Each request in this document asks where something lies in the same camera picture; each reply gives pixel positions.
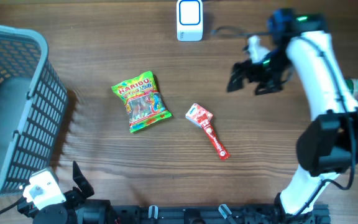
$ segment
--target wooden surface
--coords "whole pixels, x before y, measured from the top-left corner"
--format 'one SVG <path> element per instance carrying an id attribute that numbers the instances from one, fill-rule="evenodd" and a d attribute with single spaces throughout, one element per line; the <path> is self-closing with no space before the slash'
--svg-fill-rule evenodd
<path id="1" fill-rule="evenodd" d="M 113 205 L 270 203 L 297 168 L 295 143 L 310 123 L 298 77 L 285 90 L 254 96 L 254 84 L 226 93 L 231 66 L 244 59 L 242 39 L 211 37 L 212 27 L 265 30 L 274 9 L 323 12 L 345 77 L 358 78 L 358 1 L 213 1 L 204 4 L 201 42 L 176 39 L 175 2 L 0 6 L 0 24 L 39 31 L 49 60 L 69 89 L 70 104 L 51 165 L 70 189 L 76 160 Z M 269 39 L 263 39 L 270 45 Z M 110 86 L 151 70 L 173 118 L 131 134 Z M 201 129 L 184 117 L 199 103 L 232 157 L 220 161 Z M 347 181 L 347 175 L 338 180 Z M 0 208 L 16 197 L 0 198 Z M 358 166 L 347 192 L 329 186 L 333 223 L 358 223 Z M 0 223 L 31 223 L 11 210 Z"/>

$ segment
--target candy bag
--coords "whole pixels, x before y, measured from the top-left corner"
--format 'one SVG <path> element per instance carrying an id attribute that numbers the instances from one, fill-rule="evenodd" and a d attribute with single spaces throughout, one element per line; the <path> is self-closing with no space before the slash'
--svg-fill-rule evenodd
<path id="1" fill-rule="evenodd" d="M 125 80 L 111 89 L 125 104 L 131 133 L 172 116 L 162 103 L 161 94 L 150 71 Z"/>

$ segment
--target tabletop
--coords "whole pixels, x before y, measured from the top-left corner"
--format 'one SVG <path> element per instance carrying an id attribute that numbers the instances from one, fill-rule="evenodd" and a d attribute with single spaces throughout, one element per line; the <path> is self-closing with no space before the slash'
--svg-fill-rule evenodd
<path id="1" fill-rule="evenodd" d="M 50 161 L 60 187 L 75 185 L 71 165 L 77 161 L 94 188 L 92 198 L 113 205 L 272 203 L 296 171 L 295 143 L 310 124 L 303 87 L 295 75 L 280 93 L 255 96 L 253 83 L 227 93 L 231 67 L 246 58 L 246 42 L 210 31 L 223 25 L 264 31 L 282 7 L 322 12 L 345 78 L 358 78 L 358 1 L 206 1 L 200 42 L 177 41 L 175 4 L 0 4 L 0 24 L 46 38 L 49 60 L 68 90 Z M 268 37 L 262 43 L 274 48 Z M 111 86 L 146 71 L 157 77 L 173 117 L 131 134 L 124 104 Z M 214 114 L 228 160 L 220 161 L 203 130 L 185 119 L 193 103 Z M 347 173 L 338 178 L 346 181 Z M 0 209 L 16 200 L 0 198 Z M 329 186 L 318 203 L 329 204 L 333 223 L 358 223 L 358 166 L 350 190 Z M 31 219 L 12 209 L 0 223 Z"/>

